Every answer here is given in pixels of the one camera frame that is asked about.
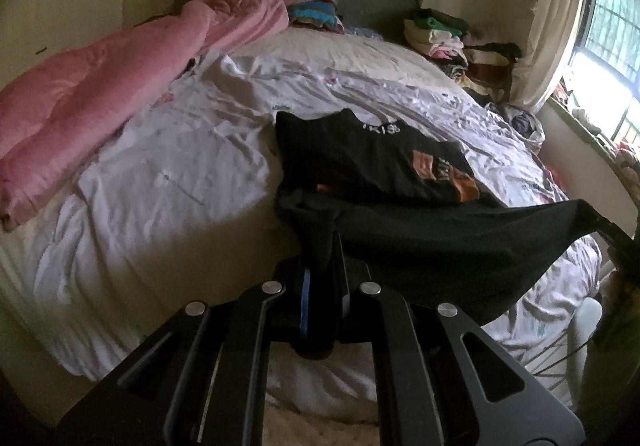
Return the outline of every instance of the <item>metal rivet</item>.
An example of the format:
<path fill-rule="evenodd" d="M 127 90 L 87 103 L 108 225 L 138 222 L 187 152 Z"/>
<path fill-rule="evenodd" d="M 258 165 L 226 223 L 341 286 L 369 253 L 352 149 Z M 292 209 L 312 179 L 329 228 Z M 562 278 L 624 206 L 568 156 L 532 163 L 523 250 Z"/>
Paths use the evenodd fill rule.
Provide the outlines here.
<path fill-rule="evenodd" d="M 382 287 L 380 287 L 380 284 L 376 282 L 362 282 L 360 284 L 360 290 L 365 295 L 379 295 L 380 291 L 382 291 Z"/>
<path fill-rule="evenodd" d="M 207 306 L 204 305 L 201 301 L 189 302 L 187 304 L 187 307 L 184 308 L 184 311 L 189 316 L 200 316 L 206 310 L 207 310 Z"/>
<path fill-rule="evenodd" d="M 270 280 L 262 284 L 262 290 L 267 293 L 267 295 L 276 295 L 282 291 L 282 284 L 277 280 Z"/>
<path fill-rule="evenodd" d="M 441 303 L 438 305 L 438 312 L 445 318 L 453 318 L 458 314 L 458 308 L 452 303 Z"/>

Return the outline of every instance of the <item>pink comforter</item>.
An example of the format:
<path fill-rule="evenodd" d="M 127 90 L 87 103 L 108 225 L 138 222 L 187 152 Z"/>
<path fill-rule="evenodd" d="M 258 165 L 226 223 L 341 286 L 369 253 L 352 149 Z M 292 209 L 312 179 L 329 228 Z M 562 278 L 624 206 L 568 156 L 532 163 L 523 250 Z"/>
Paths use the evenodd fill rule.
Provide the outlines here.
<path fill-rule="evenodd" d="M 163 17 L 57 54 L 0 92 L 0 217 L 24 224 L 189 60 L 287 27 L 283 0 L 195 0 Z"/>

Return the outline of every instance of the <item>black cable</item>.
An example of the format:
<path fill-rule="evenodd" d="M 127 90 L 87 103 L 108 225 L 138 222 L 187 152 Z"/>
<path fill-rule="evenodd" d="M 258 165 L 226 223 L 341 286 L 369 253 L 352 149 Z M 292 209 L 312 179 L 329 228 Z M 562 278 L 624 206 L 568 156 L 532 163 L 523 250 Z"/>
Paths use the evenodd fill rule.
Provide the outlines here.
<path fill-rule="evenodd" d="M 589 338 L 587 341 L 585 341 L 582 345 L 580 345 L 577 349 L 573 350 L 572 352 L 569 352 L 564 358 L 562 358 L 561 360 L 558 360 L 555 363 L 551 363 L 549 366 L 545 366 L 545 368 L 543 368 L 542 370 L 539 370 L 538 372 L 536 372 L 535 374 L 532 374 L 533 376 L 539 376 L 540 374 L 543 374 L 544 372 L 548 371 L 550 368 L 553 368 L 556 365 L 559 365 L 560 363 L 562 363 L 563 361 L 566 361 L 567 359 L 569 359 L 571 356 L 573 356 L 574 354 L 576 354 L 577 352 L 579 352 L 580 350 L 584 349 L 587 345 L 587 343 L 589 343 L 591 341 L 591 338 Z"/>

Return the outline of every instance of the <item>white bed sheet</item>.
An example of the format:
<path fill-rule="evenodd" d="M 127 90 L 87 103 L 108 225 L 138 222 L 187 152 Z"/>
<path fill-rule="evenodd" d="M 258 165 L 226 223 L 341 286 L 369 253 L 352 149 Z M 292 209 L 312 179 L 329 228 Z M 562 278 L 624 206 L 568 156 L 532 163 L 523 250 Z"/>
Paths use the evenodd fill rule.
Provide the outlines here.
<path fill-rule="evenodd" d="M 296 252 L 271 208 L 280 180 L 269 129 L 277 110 L 309 117 L 348 106 L 363 121 L 402 118 L 436 139 L 462 140 L 478 178 L 509 205 L 564 198 L 508 125 L 399 46 L 288 29 L 232 58 L 209 54 L 172 90 L 175 101 L 136 115 L 69 186 L 71 195 L 0 237 L 5 305 L 67 370 L 90 379 L 184 302 L 233 299 Z M 526 363 L 597 290 L 599 260 L 594 241 L 581 239 L 485 330 Z M 289 367 L 286 358 L 272 363 L 276 394 L 277 365 Z M 331 368 L 327 377 L 344 393 Z M 371 398 L 368 376 L 362 381 L 347 390 L 354 400 Z"/>

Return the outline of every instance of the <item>white curtain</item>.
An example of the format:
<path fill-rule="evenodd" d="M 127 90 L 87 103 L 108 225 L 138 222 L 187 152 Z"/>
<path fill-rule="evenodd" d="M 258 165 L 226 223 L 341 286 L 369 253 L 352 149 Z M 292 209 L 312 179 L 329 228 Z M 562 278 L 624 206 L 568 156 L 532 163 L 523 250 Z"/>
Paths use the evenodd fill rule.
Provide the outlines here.
<path fill-rule="evenodd" d="M 536 113 L 571 57 L 582 0 L 538 0 L 527 52 L 513 68 L 510 103 Z"/>

